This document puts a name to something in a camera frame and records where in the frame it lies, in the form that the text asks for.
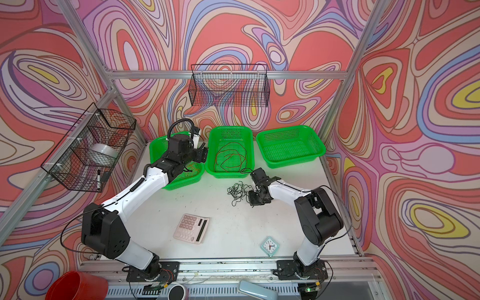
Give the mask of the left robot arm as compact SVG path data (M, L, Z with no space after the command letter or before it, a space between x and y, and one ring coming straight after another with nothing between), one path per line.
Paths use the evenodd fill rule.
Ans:
M102 204L90 204L84 209L82 244L150 278L158 275L161 269L158 255L132 241L125 224L152 195L189 172L190 162L206 162L208 149L198 144L200 131L191 119L173 122L167 131L167 150L144 167L139 179Z

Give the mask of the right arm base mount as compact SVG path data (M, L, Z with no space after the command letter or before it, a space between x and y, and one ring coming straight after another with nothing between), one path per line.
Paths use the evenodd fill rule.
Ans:
M319 259L310 266L304 266L297 260L278 260L272 274L279 280L317 280L320 283L328 279L325 261Z

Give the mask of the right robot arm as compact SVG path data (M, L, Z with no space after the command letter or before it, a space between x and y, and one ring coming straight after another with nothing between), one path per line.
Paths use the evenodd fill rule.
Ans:
M299 268L313 266L326 243L344 228L344 221L328 193L323 187L307 190L290 185L277 176L267 176L262 168L250 176L253 188L247 198L252 207L280 200L296 210L304 240L294 253L293 262Z

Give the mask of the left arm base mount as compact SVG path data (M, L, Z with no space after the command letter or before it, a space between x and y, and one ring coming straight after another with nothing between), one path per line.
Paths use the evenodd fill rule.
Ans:
M177 280L179 271L179 261L161 260L157 254L153 254L152 261L146 269L140 270L133 266L128 267L126 281L129 283L158 282L171 284Z

